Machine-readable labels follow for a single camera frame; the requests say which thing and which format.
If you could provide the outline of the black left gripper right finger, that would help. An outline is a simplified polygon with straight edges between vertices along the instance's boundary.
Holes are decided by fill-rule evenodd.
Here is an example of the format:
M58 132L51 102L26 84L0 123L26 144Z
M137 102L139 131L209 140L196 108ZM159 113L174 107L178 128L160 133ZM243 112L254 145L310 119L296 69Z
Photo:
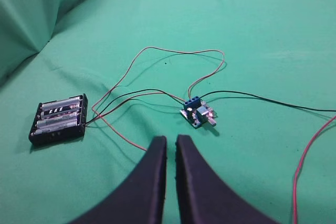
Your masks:
M181 223L276 223L228 187L188 135L176 140L176 190Z

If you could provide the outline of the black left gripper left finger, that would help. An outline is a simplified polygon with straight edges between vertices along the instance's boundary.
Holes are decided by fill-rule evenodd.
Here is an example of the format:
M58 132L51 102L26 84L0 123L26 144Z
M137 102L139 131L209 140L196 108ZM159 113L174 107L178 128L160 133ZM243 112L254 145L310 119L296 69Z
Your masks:
M71 223L162 223L167 140L153 138L128 177L102 202Z

